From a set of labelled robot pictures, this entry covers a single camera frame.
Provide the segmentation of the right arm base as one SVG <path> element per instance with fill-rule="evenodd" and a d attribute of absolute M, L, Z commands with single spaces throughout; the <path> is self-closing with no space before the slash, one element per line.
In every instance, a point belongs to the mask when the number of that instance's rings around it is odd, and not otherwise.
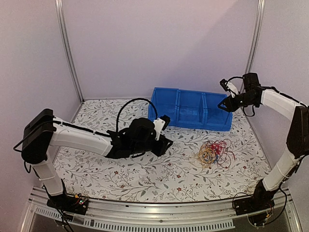
<path fill-rule="evenodd" d="M 249 222 L 256 227 L 265 226 L 267 220 L 270 218 L 270 213 L 265 211 L 257 214 L 256 212 L 272 208 L 275 205 L 273 197 L 277 191 L 278 189 L 273 191 L 266 190 L 261 180 L 257 183 L 252 196 L 233 200 L 232 207 L 237 216 L 255 213 L 252 216 L 248 216 Z"/>

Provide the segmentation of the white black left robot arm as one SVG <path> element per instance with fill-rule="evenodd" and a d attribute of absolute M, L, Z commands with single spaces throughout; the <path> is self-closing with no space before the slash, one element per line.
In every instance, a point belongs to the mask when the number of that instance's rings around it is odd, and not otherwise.
<path fill-rule="evenodd" d="M 167 116 L 154 121 L 142 117 L 134 119 L 127 128 L 102 133 L 71 124 L 54 116 L 53 110 L 44 109 L 25 127 L 23 139 L 13 149 L 34 168 L 53 202 L 67 210 L 72 200 L 48 160 L 49 147 L 69 147 L 109 159 L 138 157 L 146 152 L 160 157 L 173 144 L 161 133 L 168 123 Z"/>

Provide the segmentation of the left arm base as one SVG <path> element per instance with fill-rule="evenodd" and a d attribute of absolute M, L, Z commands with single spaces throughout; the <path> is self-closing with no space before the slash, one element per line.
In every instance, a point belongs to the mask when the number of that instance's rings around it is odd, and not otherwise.
<path fill-rule="evenodd" d="M 49 196 L 47 206 L 65 211 L 69 213 L 85 215 L 88 209 L 89 197 L 78 194 L 76 196 L 69 196 L 67 194 L 60 194 L 57 196 Z"/>

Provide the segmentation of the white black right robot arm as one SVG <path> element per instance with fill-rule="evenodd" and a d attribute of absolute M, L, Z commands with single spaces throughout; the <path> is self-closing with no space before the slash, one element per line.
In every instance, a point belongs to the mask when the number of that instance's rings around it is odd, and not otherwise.
<path fill-rule="evenodd" d="M 256 186 L 259 193 L 249 203 L 254 211 L 259 211 L 268 203 L 265 193 L 277 191 L 309 154 L 309 106 L 274 86 L 260 84 L 258 75 L 252 72 L 222 79 L 220 85 L 229 95 L 221 100 L 218 108 L 231 113 L 240 108 L 262 106 L 279 117 L 272 120 L 274 126 L 268 132 L 275 136 L 275 148 L 282 154 L 277 155 L 278 161 L 270 173 Z"/>

